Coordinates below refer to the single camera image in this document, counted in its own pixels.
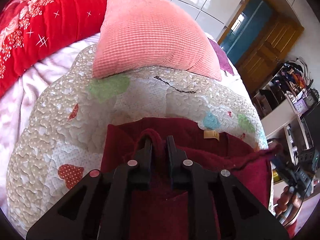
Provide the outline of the person's right hand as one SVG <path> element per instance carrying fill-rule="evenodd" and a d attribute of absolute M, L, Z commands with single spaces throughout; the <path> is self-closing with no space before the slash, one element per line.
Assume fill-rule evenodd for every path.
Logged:
<path fill-rule="evenodd" d="M 290 201 L 292 202 L 292 210 L 283 224 L 293 223 L 300 213 L 299 209 L 302 205 L 302 200 L 296 194 L 292 194 L 289 190 L 289 187 L 286 186 L 284 187 L 280 198 L 276 202 L 277 205 L 274 208 L 276 215 L 284 213 L 289 207 Z"/>

